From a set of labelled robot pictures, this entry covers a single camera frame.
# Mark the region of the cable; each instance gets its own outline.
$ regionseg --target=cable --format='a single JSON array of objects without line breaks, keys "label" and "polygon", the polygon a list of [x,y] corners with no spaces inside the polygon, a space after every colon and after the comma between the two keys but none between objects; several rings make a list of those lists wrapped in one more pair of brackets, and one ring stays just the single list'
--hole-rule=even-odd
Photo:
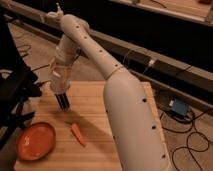
[{"label": "cable", "polygon": [[156,4],[159,4],[160,6],[162,6],[163,8],[167,8],[166,7],[166,5],[164,5],[163,3],[161,3],[161,2],[158,2],[158,1],[156,1],[156,0],[150,0],[151,2],[154,2],[154,3],[156,3]]},{"label": "cable", "polygon": [[43,66],[40,66],[38,68],[33,69],[32,71],[34,72],[34,71],[37,71],[37,70],[40,70],[40,69],[43,69],[43,68],[47,68],[49,66],[50,66],[49,64],[48,65],[43,65]]},{"label": "cable", "polygon": [[79,48],[76,52],[76,56],[73,59],[73,62],[71,62],[71,64],[73,65],[75,63],[75,61],[81,56],[82,50]]},{"label": "cable", "polygon": [[13,37],[13,39],[21,39],[21,38],[24,37],[25,34],[26,34],[26,33],[21,33],[20,36],[12,36],[12,37]]},{"label": "cable", "polygon": [[[166,114],[165,111],[162,112],[162,114],[161,114],[161,116],[160,116],[160,120],[163,118],[164,114]],[[171,119],[177,121],[176,119],[174,119],[174,117],[171,117],[171,116],[168,115],[168,114],[167,114],[167,116],[169,116]],[[186,133],[190,132],[190,131],[192,130],[192,128],[193,128],[193,123],[189,123],[189,124],[191,124],[191,126],[190,126],[188,129],[184,130],[184,131],[178,131],[178,130],[170,129],[170,128],[167,128],[167,127],[164,127],[164,126],[162,126],[162,128],[165,129],[166,131],[169,131],[169,132],[172,132],[172,133],[186,134]]]},{"label": "cable", "polygon": [[145,68],[145,70],[142,72],[142,74],[144,75],[145,72],[146,72],[151,66],[153,66],[154,64],[155,64],[155,60],[154,60],[154,59],[151,59],[151,60],[149,61],[148,65],[147,65],[147,67]]},{"label": "cable", "polygon": [[47,81],[43,81],[43,82],[39,81],[39,82],[36,83],[36,86],[42,87],[44,84],[46,84],[48,82],[51,82],[51,80],[47,80]]},{"label": "cable", "polygon": [[128,58],[128,56],[135,50],[138,50],[138,49],[142,49],[143,47],[136,47],[136,48],[133,48],[133,49],[128,49],[128,51],[126,52],[126,54],[124,55],[123,57],[123,62],[122,64],[124,66],[126,66],[127,68],[129,68],[129,65],[130,65],[130,61],[131,59]]},{"label": "cable", "polygon": [[[173,75],[173,77],[174,77],[174,78],[177,78],[178,75],[180,75],[181,73],[184,73],[184,72],[188,71],[188,70],[189,70],[190,68],[192,68],[192,67],[193,67],[193,65],[190,65],[190,66],[186,67],[185,69],[182,69],[182,70],[178,71],[177,73],[175,73],[175,74]],[[155,95],[158,96],[158,95],[160,95],[162,92],[169,92],[169,90],[170,90],[171,88],[172,88],[172,86],[169,86],[169,87],[166,88],[166,89],[158,90],[158,91],[156,91]]]},{"label": "cable", "polygon": [[191,124],[194,121],[194,119],[195,119],[195,113],[192,112],[191,110],[188,111],[188,113],[191,113],[191,117],[189,117],[189,116],[186,115],[183,118],[180,118],[178,116],[170,114],[167,111],[164,111],[164,113],[167,114],[170,118],[172,118],[176,122],[181,123],[181,124],[185,124],[185,125]]},{"label": "cable", "polygon": [[17,46],[17,49],[18,49],[21,57],[24,58],[24,57],[28,56],[28,51],[31,49],[31,45],[30,44],[23,44],[21,46]]},{"label": "cable", "polygon": [[[202,113],[198,114],[197,116],[195,116],[195,112],[190,108],[189,112],[192,114],[192,118],[190,120],[189,123],[191,123],[191,127],[186,130],[186,131],[176,131],[176,130],[170,130],[168,128],[166,128],[166,130],[170,131],[170,132],[174,132],[174,133],[187,133],[189,131],[192,130],[192,128],[194,128],[194,132],[191,132],[188,136],[187,136],[187,139],[186,139],[186,146],[181,146],[181,147],[178,147],[176,148],[173,152],[172,152],[172,163],[175,167],[175,169],[177,171],[179,171],[180,169],[178,168],[176,162],[175,162],[175,154],[177,151],[181,150],[181,149],[187,149],[188,153],[190,154],[190,156],[192,157],[192,159],[195,161],[197,167],[203,171],[203,168],[202,166],[200,165],[199,161],[196,159],[196,157],[194,156],[193,152],[197,152],[197,153],[201,153],[201,152],[206,152],[209,148],[210,148],[210,145],[213,145],[213,142],[211,142],[208,137],[203,134],[202,132],[198,131],[197,127],[196,127],[196,121],[198,118],[202,117],[204,114],[206,114],[207,112],[213,110],[213,108],[210,108],[210,109],[207,109],[206,111],[203,111]],[[163,118],[165,112],[163,111],[160,115],[160,119]],[[194,136],[194,135],[199,135],[203,140],[206,141],[207,143],[207,146],[203,149],[196,149],[196,148],[192,148],[189,144],[190,142],[190,139]]]}]

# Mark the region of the orange plate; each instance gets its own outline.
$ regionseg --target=orange plate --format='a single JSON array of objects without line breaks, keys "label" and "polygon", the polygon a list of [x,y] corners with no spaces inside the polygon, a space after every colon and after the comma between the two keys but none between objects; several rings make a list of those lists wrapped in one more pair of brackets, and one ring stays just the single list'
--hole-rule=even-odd
[{"label": "orange plate", "polygon": [[16,145],[21,160],[38,160],[49,153],[56,141],[55,129],[46,122],[38,122],[27,127]]}]

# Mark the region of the black chair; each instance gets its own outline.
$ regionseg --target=black chair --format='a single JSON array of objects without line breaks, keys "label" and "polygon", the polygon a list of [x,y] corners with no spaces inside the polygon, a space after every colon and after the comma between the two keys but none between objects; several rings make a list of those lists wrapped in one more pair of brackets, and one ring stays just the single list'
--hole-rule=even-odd
[{"label": "black chair", "polygon": [[24,121],[31,119],[34,112],[22,115],[24,101],[29,97],[41,96],[35,84],[38,77],[22,60],[10,34],[3,9],[0,7],[0,69],[11,73],[4,77],[0,74],[0,150],[17,127],[24,129]]}]

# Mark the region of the chair leg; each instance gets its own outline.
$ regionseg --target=chair leg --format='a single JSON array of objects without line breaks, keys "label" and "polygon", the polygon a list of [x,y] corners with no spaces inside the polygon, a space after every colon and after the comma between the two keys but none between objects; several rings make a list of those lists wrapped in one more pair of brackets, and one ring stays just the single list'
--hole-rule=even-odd
[{"label": "chair leg", "polygon": [[4,133],[4,135],[2,136],[2,138],[0,140],[0,151],[6,144],[7,140],[10,138],[10,136],[13,134],[15,129],[16,129],[15,125],[7,128],[6,132]]},{"label": "chair leg", "polygon": [[16,115],[20,116],[22,114],[23,106],[24,106],[24,97],[22,97],[18,103],[18,106],[16,108]]},{"label": "chair leg", "polygon": [[24,121],[29,120],[34,117],[35,112],[30,112],[21,116],[20,122],[18,123],[18,127],[22,130],[25,129]]}]

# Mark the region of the floor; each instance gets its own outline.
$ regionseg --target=floor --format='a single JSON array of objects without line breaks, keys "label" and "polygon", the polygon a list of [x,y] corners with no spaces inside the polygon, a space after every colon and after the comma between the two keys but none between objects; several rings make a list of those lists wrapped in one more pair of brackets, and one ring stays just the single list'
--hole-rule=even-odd
[{"label": "floor", "polygon": [[[40,30],[36,30],[35,28],[32,29],[30,26],[27,25],[20,26],[17,24],[10,24],[9,26],[17,47],[27,45],[19,47],[18,49],[20,51],[26,50],[28,48],[28,45],[30,45],[31,49],[28,50],[28,56],[25,57],[24,60],[32,69],[50,63],[51,59],[54,56],[54,49],[59,39],[46,33],[43,33]],[[40,70],[37,70],[36,74],[38,75],[40,81],[49,80],[48,68],[42,68]],[[80,57],[75,62],[72,68],[71,79],[83,81],[98,81],[103,80],[103,77],[100,75],[93,63],[91,63],[91,61],[89,61],[85,57]],[[36,109],[36,105],[39,99],[31,99],[31,101],[33,104],[33,109],[31,110],[34,110]],[[165,99],[165,97],[163,97],[162,102],[167,103],[168,99]],[[196,109],[194,109],[194,111],[196,112],[196,115],[200,113],[200,111]],[[211,141],[213,141],[212,123],[213,118],[208,115],[204,115],[196,121],[197,129],[203,134],[205,134]],[[166,128],[178,131],[186,130],[189,127],[189,125],[177,123],[166,115],[162,117],[162,125]],[[21,131],[17,129],[17,131],[13,134],[4,149],[0,152],[0,171],[13,171],[13,166],[16,160],[15,144],[16,139],[20,135],[20,133]],[[186,146],[187,136],[190,135],[190,133],[177,134],[169,132],[167,130],[164,130],[164,133],[170,157],[172,156],[173,151],[177,147]],[[198,150],[202,150],[207,146],[206,141],[197,134],[192,134],[192,137],[189,140],[189,144],[190,147],[196,148]],[[204,171],[213,170],[213,163],[211,158],[213,156],[212,147],[213,146],[210,145],[209,150],[203,153],[192,152],[196,159],[199,161]],[[177,151],[175,153],[174,160],[177,167],[181,171],[201,170],[196,165],[192,157],[189,155],[189,151],[187,149],[181,149]]]}]

